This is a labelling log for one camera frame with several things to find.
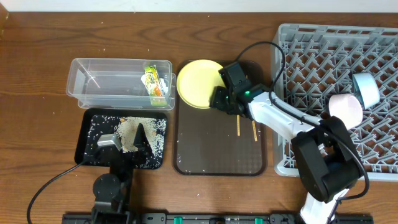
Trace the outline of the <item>left wooden chopstick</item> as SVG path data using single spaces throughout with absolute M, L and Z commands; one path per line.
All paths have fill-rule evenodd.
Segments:
M 240 136 L 241 135 L 240 115 L 236 115 L 236 127 L 237 127 L 237 136 Z

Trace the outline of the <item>green snack wrapper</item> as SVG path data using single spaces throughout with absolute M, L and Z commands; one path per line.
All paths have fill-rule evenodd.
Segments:
M 152 106 L 162 107 L 166 105 L 164 91 L 155 66 L 148 66 L 144 69 L 144 85 L 150 96 Z

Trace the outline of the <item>blue bowl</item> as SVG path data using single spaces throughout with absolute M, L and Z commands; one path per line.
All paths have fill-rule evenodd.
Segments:
M 379 89 L 374 77 L 370 73 L 353 74 L 354 90 L 359 94 L 359 101 L 364 109 L 380 102 Z

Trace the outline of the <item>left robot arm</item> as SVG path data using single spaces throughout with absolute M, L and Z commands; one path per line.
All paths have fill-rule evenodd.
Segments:
M 109 172 L 99 176 L 93 184 L 95 204 L 91 213 L 92 224 L 139 223 L 139 215 L 129 208 L 133 170 L 152 155 L 143 125 L 136 129 L 133 146 L 136 152 L 122 152 L 121 140 L 116 134 L 102 135 L 93 154 L 109 165 Z

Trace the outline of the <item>right wooden chopstick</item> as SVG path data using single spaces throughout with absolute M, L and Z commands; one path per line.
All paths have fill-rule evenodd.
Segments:
M 253 131 L 254 141 L 257 142 L 258 139 L 257 139 L 257 129 L 255 121 L 252 121 L 252 131 Z

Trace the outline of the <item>dark brown serving tray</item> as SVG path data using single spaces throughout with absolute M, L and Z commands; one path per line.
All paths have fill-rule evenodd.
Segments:
M 219 110 L 197 109 L 181 98 L 176 106 L 172 164 L 182 175 L 257 176 L 267 168 L 266 132 L 256 123 Z

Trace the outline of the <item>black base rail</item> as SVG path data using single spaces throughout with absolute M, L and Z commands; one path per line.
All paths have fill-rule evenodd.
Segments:
M 138 224 L 294 224 L 303 223 L 292 214 L 272 215 L 166 215 L 164 213 L 145 213 L 135 215 L 77 215 L 64 214 L 63 224 L 90 223 L 138 223 Z

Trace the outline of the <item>white tissue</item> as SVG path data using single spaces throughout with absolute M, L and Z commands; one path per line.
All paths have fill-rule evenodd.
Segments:
M 167 85 L 163 78 L 159 78 L 157 83 L 147 81 L 146 75 L 141 76 L 141 82 L 144 84 L 147 93 L 150 96 L 165 96 L 167 92 Z

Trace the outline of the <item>pink bowl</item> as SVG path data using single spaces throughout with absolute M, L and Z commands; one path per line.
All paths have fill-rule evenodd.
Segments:
M 332 95 L 328 103 L 330 116 L 336 116 L 347 129 L 357 127 L 363 120 L 363 109 L 359 100 L 352 94 Z

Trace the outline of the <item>black waste tray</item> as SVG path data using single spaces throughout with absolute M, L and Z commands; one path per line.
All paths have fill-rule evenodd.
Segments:
M 138 124 L 142 124 L 152 155 L 141 159 L 138 169 L 158 169 L 162 165 L 167 116 L 155 111 L 111 110 L 90 108 L 85 111 L 75 151 L 75 162 L 81 163 L 96 151 L 104 134 L 116 134 L 122 142 L 122 152 L 137 152 L 133 142 Z

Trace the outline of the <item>yellow plate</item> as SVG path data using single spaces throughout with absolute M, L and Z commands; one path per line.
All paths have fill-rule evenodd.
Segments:
M 222 68 L 219 63 L 206 59 L 187 63 L 177 75 L 177 91 L 181 99 L 194 108 L 210 108 L 215 87 L 225 87 L 219 73 Z

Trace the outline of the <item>clear plastic waste bin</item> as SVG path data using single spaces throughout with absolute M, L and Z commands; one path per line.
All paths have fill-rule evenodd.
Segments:
M 146 68 L 154 67 L 160 96 L 148 93 Z M 176 76 L 168 60 L 76 58 L 72 61 L 66 93 L 80 108 L 162 110 L 175 107 Z

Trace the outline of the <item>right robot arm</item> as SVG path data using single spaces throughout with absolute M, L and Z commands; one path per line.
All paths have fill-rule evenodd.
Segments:
M 363 197 L 369 190 L 349 196 L 358 179 L 369 177 L 342 120 L 321 119 L 283 102 L 264 85 L 215 85 L 210 107 L 265 124 L 288 140 L 295 154 L 307 198 L 300 211 L 304 223 L 333 223 L 344 200 Z

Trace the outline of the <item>wooden chopstick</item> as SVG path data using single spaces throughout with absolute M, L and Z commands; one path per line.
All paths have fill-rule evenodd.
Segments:
M 236 127 L 237 127 L 237 136 L 240 136 L 241 135 L 240 115 L 236 115 Z
M 257 142 L 258 139 L 257 139 L 257 129 L 255 121 L 252 121 L 252 131 L 253 131 L 254 141 Z

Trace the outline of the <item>grey dishwasher rack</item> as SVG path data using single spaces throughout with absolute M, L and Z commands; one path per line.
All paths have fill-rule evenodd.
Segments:
M 370 73 L 380 102 L 350 135 L 373 181 L 397 180 L 397 29 L 282 24 L 271 53 L 277 96 L 326 118 L 332 95 L 355 93 L 353 74 Z

